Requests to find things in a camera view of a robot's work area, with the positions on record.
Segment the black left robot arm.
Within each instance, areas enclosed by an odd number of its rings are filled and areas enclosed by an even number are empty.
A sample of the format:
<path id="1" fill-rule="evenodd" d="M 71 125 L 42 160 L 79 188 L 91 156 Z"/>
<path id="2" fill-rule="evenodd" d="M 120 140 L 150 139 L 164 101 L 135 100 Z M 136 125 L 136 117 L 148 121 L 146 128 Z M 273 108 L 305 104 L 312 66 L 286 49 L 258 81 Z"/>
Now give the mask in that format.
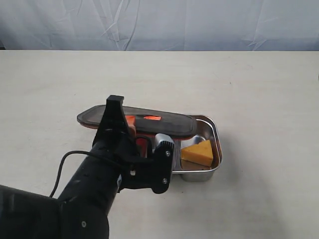
<path id="1" fill-rule="evenodd" d="M 85 159 L 57 198 L 1 186 L 1 238 L 109 237 L 109 211 L 138 156 L 123 101 L 122 96 L 107 98 L 92 149 L 85 152 Z"/>

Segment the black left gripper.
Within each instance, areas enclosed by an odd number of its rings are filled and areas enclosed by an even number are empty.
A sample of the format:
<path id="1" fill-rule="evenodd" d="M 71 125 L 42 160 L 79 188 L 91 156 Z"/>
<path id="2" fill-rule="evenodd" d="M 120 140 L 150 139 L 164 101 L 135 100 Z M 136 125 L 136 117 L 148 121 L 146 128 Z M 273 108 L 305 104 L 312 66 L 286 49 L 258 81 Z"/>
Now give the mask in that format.
<path id="1" fill-rule="evenodd" d="M 136 138 L 136 117 L 125 115 L 123 96 L 110 95 L 93 140 L 95 153 L 102 157 L 94 160 L 96 174 L 129 174 L 132 170 L 150 174 L 152 160 L 148 156 L 149 140 Z"/>

